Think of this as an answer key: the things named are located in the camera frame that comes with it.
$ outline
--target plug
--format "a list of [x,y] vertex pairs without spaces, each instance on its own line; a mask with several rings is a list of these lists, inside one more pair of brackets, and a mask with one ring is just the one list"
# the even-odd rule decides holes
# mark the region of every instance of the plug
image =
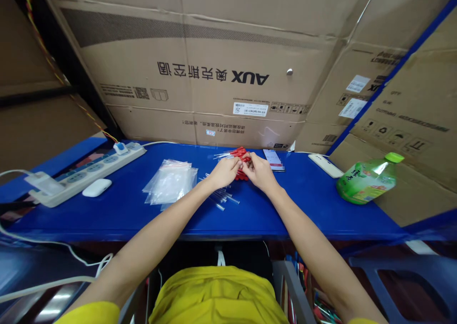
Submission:
[[45,172],[36,172],[27,176],[24,180],[47,195],[56,195],[65,189],[65,186],[62,186]]
[[125,146],[124,143],[114,143],[113,145],[113,148],[114,150],[116,150],[116,152],[118,153],[118,155],[123,155],[125,153],[128,153],[129,150],[127,149],[127,147]]

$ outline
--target clear plastic bag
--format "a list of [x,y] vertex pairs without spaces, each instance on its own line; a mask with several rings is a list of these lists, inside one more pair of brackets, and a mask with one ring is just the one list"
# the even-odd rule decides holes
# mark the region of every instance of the clear plastic bag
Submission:
[[143,188],[143,192],[148,193],[145,203],[160,205],[176,202],[195,186],[197,171],[191,163],[164,160]]
[[[184,192],[183,196],[186,195],[192,188],[194,188],[197,185],[197,173],[198,173],[197,168],[191,168],[191,173],[190,173],[190,180],[189,180],[189,186],[187,187],[187,191]],[[167,208],[169,208],[174,202],[172,203],[167,203],[163,204],[160,208],[160,212],[165,211]]]
[[[181,162],[181,161],[176,161],[176,160],[163,160],[162,165],[159,167],[159,170],[166,165],[189,165],[189,167],[192,165],[191,163],[187,162]],[[157,177],[159,175],[159,172],[155,173],[152,179],[144,186],[143,188],[143,193],[149,193],[151,191],[152,185],[155,183]]]

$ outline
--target power strip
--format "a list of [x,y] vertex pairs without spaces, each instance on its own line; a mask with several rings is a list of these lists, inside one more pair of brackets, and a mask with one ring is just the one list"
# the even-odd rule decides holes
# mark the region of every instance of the power strip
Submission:
[[126,147],[129,150],[128,153],[118,155],[113,149],[102,157],[58,177],[56,180],[65,187],[65,190],[54,196],[36,190],[31,190],[29,194],[47,207],[56,207],[83,191],[95,180],[103,179],[146,152],[146,149],[138,143],[130,142]]

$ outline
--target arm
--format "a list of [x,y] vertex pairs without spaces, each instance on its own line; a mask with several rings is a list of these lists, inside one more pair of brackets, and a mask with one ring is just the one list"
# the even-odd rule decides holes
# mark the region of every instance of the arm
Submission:
[[66,312],[99,301],[121,308],[170,250],[200,205],[216,189],[230,184],[240,166],[238,157],[221,160],[208,178],[142,228]]
[[319,228],[280,187],[268,161],[251,153],[244,173],[275,206],[290,238],[319,285],[329,296],[343,321],[366,318],[387,323],[357,277]]

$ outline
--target blue tabletop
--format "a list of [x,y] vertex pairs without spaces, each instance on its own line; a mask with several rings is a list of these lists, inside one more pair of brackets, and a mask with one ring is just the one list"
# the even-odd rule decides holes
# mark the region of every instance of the blue tabletop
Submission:
[[[78,194],[55,208],[37,206],[9,231],[50,241],[125,241],[160,213],[160,205],[145,204],[141,190],[164,159],[192,162],[204,177],[217,164],[213,155],[230,148],[184,144],[155,144],[127,166],[109,175],[113,181],[101,196]],[[264,156],[262,150],[255,151]],[[279,184],[329,239],[395,240],[405,232],[373,202],[350,204],[338,195],[330,178],[307,156],[278,152],[286,172],[276,173]],[[283,239],[288,233],[274,207],[251,182],[234,181],[233,197],[240,201],[219,210],[207,200],[183,232],[187,239]]]

